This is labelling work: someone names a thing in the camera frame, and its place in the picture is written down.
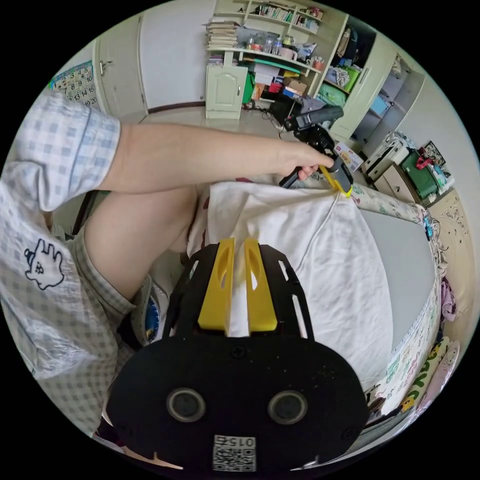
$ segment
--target red object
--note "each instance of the red object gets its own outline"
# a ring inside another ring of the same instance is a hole
[[[277,94],[282,89],[282,86],[281,83],[271,83],[268,87],[268,91],[272,94]]]
[[[427,165],[432,164],[433,160],[431,158],[424,158],[424,157],[419,157],[418,160],[416,161],[415,166],[419,169],[422,170],[424,169]]]

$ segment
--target wall calendar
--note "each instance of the wall calendar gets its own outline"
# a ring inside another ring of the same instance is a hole
[[[92,61],[86,61],[60,73],[48,86],[54,92],[62,92],[71,102],[81,102],[86,107],[100,110],[93,72]]]

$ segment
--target plastic bottle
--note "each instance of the plastic bottle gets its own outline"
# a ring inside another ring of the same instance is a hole
[[[278,37],[275,40],[275,43],[273,44],[273,48],[271,50],[272,54],[273,55],[280,55],[280,49],[282,48],[282,46],[283,46],[282,39],[280,37]]]
[[[265,54],[271,54],[272,53],[272,46],[273,46],[273,41],[270,37],[268,37],[265,40],[265,45],[263,46],[263,52]]]

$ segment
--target floor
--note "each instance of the floor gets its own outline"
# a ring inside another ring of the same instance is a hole
[[[244,134],[260,135],[269,138],[278,138],[279,130],[275,125],[260,112],[245,111],[240,120],[206,119],[204,107],[179,108],[176,110],[162,111],[148,115],[141,122],[142,124],[173,123],[191,125],[195,127],[214,128],[228,132],[239,132]],[[292,133],[282,132],[282,140],[297,142]],[[357,183],[366,185],[365,179],[360,172],[353,174]],[[105,199],[108,192],[100,192],[95,199],[95,208]],[[67,233],[72,231],[83,196],[73,198],[62,205],[54,213],[54,221]],[[178,280],[182,267],[179,256],[171,252],[162,255],[153,266],[152,276],[157,280],[164,290],[169,294]]]

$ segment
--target white door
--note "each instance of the white door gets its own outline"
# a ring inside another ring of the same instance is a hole
[[[142,15],[134,15],[96,39],[94,76],[107,113],[125,123],[139,123],[147,108],[140,69]]]
[[[343,117],[334,122],[330,134],[349,139],[369,111],[375,97],[387,79],[397,56],[397,47],[377,32],[362,73],[343,107]]]
[[[411,71],[398,95],[394,104],[388,109],[373,133],[368,137],[362,147],[363,153],[370,157],[390,133],[398,130],[404,118],[409,114],[415,104],[417,97],[425,82],[425,75],[417,71]]]
[[[240,118],[248,69],[243,66],[209,66],[206,77],[205,110],[216,118]]]

